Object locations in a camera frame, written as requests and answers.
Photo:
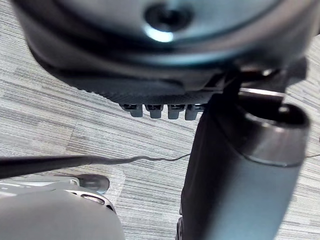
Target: gray striped carpet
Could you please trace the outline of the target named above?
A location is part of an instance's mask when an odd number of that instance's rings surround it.
[[[312,118],[307,156],[292,203],[276,239],[320,240],[320,38],[308,53],[306,81],[287,101]],[[69,87],[32,58],[7,0],[0,0],[0,156],[89,154],[113,158],[177,158],[190,152],[197,121],[133,119],[103,97]],[[172,240],[188,158],[84,166],[47,174],[108,176],[126,239]]]

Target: floor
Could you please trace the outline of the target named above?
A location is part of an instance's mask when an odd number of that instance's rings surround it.
[[[287,101],[312,119],[307,158],[277,240],[320,240],[320,38],[308,53],[306,81]],[[0,156],[90,154],[112,158],[177,158],[191,151],[196,121],[132,118],[107,99],[77,90],[46,73],[32,58],[7,0],[0,0]],[[188,158],[139,160],[46,174],[108,176],[127,240],[172,240]]]

